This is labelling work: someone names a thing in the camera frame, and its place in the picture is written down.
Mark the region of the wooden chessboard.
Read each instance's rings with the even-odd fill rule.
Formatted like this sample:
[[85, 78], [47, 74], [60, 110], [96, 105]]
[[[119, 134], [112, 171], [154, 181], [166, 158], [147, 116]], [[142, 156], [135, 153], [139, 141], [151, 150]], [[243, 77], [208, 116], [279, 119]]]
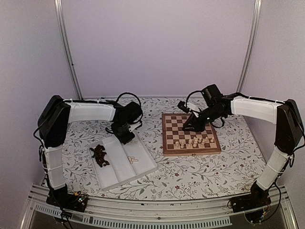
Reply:
[[[188, 119], [188, 114], [162, 114], [162, 129], [163, 129], [163, 156], [202, 156], [215, 155], [221, 153], [220, 143], [214, 127], [211, 124], [205, 126], [203, 132], [189, 132], [183, 131], [183, 124]], [[205, 139], [208, 137], [208, 142], [205, 143], [205, 148], [200, 147], [198, 143], [197, 148], [187, 148], [186, 144], [189, 139], [194, 138]], [[175, 148], [176, 141], [185, 141], [184, 148]]]

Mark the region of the white divided tray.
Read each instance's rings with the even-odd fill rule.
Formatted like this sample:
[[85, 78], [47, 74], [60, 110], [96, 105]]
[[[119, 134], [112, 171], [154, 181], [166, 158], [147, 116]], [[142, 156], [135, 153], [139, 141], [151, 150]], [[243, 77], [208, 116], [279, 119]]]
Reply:
[[104, 158], [109, 161], [110, 165], [108, 166], [100, 167], [96, 160], [92, 159], [97, 180], [102, 191], [111, 190], [157, 170], [157, 164], [141, 138], [135, 134], [133, 140], [138, 140], [138, 144], [135, 147], [135, 158], [138, 159], [138, 162], [133, 164], [129, 162], [127, 153], [130, 142], [124, 145], [115, 136], [110, 136], [88, 145], [90, 156], [93, 156], [90, 147], [95, 148], [97, 145], [103, 145], [107, 153]]

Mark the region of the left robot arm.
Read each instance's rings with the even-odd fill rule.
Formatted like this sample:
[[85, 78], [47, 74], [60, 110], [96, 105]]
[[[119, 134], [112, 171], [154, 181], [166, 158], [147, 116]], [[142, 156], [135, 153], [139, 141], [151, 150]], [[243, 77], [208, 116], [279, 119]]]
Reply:
[[60, 207], [67, 207], [71, 197], [63, 176], [62, 146], [70, 125], [75, 122], [108, 121], [120, 143], [127, 144], [135, 137], [133, 131], [142, 126], [142, 104], [139, 99], [127, 105], [115, 100], [73, 100], [54, 95], [38, 119], [33, 136], [40, 142], [39, 157], [47, 175], [47, 185], [52, 199]]

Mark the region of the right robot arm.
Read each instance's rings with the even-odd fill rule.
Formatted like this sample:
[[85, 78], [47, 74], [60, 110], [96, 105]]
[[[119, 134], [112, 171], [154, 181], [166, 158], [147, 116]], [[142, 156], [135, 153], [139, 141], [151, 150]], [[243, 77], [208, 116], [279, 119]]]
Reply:
[[178, 108], [191, 113], [183, 125], [184, 131], [201, 132], [207, 123], [216, 119], [224, 120], [230, 115], [242, 115], [267, 121], [276, 126], [274, 150], [260, 177], [253, 183], [251, 194], [246, 198], [250, 208], [258, 207], [264, 202], [269, 188], [287, 166], [293, 166], [299, 142], [305, 137], [305, 130], [297, 104], [294, 100], [269, 100], [251, 97], [242, 93], [223, 95], [215, 84], [200, 90], [207, 108], [199, 109], [187, 100], [180, 101]]

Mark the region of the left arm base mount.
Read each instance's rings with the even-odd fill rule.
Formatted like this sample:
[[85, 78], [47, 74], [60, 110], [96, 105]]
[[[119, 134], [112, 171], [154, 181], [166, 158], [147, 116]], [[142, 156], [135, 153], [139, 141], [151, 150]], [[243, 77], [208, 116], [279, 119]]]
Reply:
[[50, 191], [46, 203], [63, 209], [84, 212], [87, 207], [88, 195], [80, 191], [70, 194], [67, 191]]

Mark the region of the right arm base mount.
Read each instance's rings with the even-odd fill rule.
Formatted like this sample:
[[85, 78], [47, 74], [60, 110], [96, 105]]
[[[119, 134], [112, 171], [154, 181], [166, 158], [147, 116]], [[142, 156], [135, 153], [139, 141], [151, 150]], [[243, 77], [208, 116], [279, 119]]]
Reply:
[[258, 224], [264, 220], [271, 204], [270, 196], [256, 198], [252, 194], [233, 197], [228, 201], [228, 208], [236, 212], [245, 212], [245, 219], [251, 224]]

